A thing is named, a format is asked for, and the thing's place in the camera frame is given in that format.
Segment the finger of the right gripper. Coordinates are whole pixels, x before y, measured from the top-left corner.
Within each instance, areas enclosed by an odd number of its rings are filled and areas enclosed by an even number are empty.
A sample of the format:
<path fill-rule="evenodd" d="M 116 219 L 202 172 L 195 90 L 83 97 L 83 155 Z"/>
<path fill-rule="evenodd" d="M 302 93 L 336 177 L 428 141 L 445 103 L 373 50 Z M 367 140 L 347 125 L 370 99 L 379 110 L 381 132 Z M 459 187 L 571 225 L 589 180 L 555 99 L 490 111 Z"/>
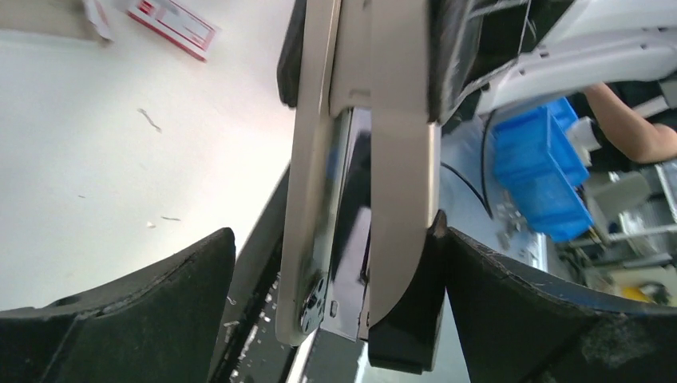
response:
<path fill-rule="evenodd" d="M 291 109 L 298 105 L 306 12 L 307 1 L 295 0 L 277 64 L 279 99 Z"/>
<path fill-rule="evenodd" d="M 445 124 L 465 98 L 533 51 L 570 1 L 430 2 L 430 119 Z"/>

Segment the staple box tray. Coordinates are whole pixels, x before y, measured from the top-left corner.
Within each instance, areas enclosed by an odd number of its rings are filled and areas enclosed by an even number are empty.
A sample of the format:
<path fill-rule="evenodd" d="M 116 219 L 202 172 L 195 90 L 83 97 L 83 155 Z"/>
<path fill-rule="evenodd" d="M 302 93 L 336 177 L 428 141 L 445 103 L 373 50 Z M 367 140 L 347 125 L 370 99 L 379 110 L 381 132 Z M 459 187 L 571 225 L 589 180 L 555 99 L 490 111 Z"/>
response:
<path fill-rule="evenodd" d="M 104 44 L 113 41 L 99 1 L 1 0 L 1 31 Z"/>

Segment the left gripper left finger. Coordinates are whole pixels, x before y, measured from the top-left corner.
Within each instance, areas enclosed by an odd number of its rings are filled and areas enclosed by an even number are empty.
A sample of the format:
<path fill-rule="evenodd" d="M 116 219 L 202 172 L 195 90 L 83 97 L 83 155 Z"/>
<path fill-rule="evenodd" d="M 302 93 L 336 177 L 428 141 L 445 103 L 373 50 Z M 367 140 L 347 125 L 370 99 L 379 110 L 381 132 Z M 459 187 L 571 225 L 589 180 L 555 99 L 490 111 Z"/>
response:
<path fill-rule="evenodd" d="M 42 308 L 1 314 L 4 382 L 205 382 L 236 261 L 222 228 Z"/>

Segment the silver white stapler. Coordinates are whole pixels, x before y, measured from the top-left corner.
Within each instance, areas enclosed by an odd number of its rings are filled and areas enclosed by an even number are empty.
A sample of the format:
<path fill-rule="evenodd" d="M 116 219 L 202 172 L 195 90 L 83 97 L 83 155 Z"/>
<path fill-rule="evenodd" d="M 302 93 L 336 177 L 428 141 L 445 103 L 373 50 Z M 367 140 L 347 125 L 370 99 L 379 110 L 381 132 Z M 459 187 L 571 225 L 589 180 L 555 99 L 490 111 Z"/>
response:
<path fill-rule="evenodd" d="M 277 338 L 315 330 L 364 341 L 372 366 L 434 367 L 444 279 L 431 225 L 440 211 L 440 128 L 392 105 L 332 116 L 295 109 Z"/>

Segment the person bare forearm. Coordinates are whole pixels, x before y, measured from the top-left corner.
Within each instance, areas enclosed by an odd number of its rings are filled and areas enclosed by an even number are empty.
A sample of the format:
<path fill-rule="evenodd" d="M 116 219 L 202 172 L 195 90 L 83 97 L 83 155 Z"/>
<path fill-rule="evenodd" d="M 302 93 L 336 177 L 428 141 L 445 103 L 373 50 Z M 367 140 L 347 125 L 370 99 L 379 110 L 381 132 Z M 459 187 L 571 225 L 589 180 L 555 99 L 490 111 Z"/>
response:
<path fill-rule="evenodd" d="M 604 83 L 583 90 L 606 138 L 629 160 L 653 164 L 676 157 L 676 131 L 652 124 L 621 101 Z"/>

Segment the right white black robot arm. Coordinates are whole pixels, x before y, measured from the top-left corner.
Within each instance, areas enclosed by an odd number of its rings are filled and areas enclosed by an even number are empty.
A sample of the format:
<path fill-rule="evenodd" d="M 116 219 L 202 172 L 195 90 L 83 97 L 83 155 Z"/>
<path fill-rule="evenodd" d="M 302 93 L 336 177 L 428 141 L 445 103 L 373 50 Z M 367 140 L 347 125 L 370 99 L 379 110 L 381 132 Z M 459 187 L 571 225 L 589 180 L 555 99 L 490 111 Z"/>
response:
<path fill-rule="evenodd" d="M 443 124 L 676 71 L 673 1 L 297 1 L 277 67 L 290 108 L 392 105 Z"/>

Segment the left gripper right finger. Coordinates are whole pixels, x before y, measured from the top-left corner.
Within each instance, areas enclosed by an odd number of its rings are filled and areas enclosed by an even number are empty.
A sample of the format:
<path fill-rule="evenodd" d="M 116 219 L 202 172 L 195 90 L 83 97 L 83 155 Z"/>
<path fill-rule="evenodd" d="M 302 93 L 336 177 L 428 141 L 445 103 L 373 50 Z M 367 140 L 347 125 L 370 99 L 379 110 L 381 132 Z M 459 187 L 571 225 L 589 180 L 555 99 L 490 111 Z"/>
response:
<path fill-rule="evenodd" d="M 568 282 L 431 225 L 473 382 L 673 382 L 676 310 Z"/>

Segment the red white staple box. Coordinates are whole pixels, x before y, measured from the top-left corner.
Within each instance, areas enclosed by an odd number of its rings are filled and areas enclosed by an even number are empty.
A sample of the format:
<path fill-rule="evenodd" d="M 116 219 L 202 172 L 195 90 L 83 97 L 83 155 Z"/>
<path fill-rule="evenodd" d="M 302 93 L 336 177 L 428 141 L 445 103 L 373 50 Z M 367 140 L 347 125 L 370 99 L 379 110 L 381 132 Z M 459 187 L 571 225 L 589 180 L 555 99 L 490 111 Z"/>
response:
<path fill-rule="evenodd" d="M 126 14 L 199 61 L 208 59 L 220 29 L 177 1 L 139 0 Z"/>

